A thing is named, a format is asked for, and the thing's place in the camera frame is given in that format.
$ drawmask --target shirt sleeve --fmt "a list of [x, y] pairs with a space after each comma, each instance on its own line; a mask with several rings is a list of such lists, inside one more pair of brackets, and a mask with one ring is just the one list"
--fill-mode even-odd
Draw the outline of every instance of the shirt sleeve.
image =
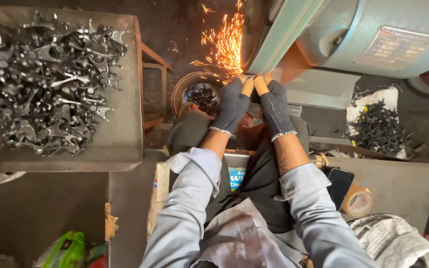
[[331, 182], [314, 164], [296, 167], [281, 178], [281, 195], [289, 201], [295, 230], [314, 267], [378, 268], [330, 199]]
[[191, 148], [167, 161], [179, 173], [148, 239], [140, 267], [189, 267], [200, 256], [206, 206], [219, 185], [221, 160]]

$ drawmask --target worker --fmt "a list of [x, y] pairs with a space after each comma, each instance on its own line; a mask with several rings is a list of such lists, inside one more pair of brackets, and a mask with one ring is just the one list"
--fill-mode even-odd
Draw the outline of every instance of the worker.
[[[265, 122], [256, 127], [246, 116], [253, 88]], [[236, 131], [256, 151], [238, 194], [223, 156]], [[270, 77], [233, 79], [214, 121], [186, 107], [168, 140], [171, 192], [141, 267], [299, 268], [305, 255], [315, 268], [378, 267], [336, 210], [307, 142], [307, 124], [289, 116], [286, 88]]]

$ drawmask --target shiny metal part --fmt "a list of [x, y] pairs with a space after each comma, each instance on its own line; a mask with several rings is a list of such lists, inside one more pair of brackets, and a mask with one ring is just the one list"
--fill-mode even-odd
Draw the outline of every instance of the shiny metal part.
[[120, 90], [110, 71], [127, 48], [128, 31], [59, 22], [35, 12], [19, 27], [0, 25], [1, 140], [50, 156], [76, 155], [92, 141], [100, 117], [109, 121], [104, 89]]
[[92, 105], [90, 107], [91, 111], [95, 112], [98, 116], [100, 116], [102, 119], [104, 119], [105, 121], [110, 121], [109, 119], [107, 119], [107, 117], [105, 116], [105, 114], [108, 111], [115, 111], [114, 108], [109, 108], [109, 107], [100, 107], [100, 106], [95, 106]]

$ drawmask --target sparks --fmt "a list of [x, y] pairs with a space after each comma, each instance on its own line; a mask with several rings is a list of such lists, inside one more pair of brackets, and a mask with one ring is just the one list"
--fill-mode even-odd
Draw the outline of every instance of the sparks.
[[[243, 6], [243, 0], [237, 0], [238, 11]], [[211, 11], [203, 5], [205, 12]], [[206, 63], [193, 61], [190, 64], [196, 66], [216, 66], [226, 70], [225, 75], [233, 78], [243, 73], [241, 69], [241, 39], [243, 31], [243, 15], [236, 12], [235, 15], [228, 19], [228, 15], [223, 16], [222, 26], [217, 32], [215, 29], [201, 33], [201, 45], [210, 46], [210, 55], [206, 56]]]
[[205, 13], [208, 13], [208, 12], [216, 12], [216, 11], [213, 11], [213, 10], [211, 10], [211, 9], [206, 8], [204, 4], [201, 4], [201, 6], [203, 7], [203, 11], [204, 11]]
[[238, 11], [239, 11], [243, 7], [243, 1], [238, 0], [238, 3], [236, 4], [236, 6], [238, 7]]

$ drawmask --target gray knit glove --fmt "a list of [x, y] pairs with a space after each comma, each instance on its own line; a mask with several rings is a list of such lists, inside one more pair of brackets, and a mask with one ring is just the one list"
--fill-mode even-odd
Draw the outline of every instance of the gray knit glove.
[[278, 137], [290, 133], [296, 134], [297, 131], [289, 119], [286, 87], [275, 80], [271, 81], [269, 78], [266, 80], [267, 88], [265, 78], [262, 76], [256, 78], [254, 86], [260, 95], [263, 120], [269, 128], [273, 142]]
[[241, 94], [242, 91], [243, 83], [238, 77], [221, 89], [218, 117], [210, 126], [210, 129], [221, 131], [229, 136], [234, 134], [236, 125], [247, 112], [250, 103], [250, 98], [245, 94]]

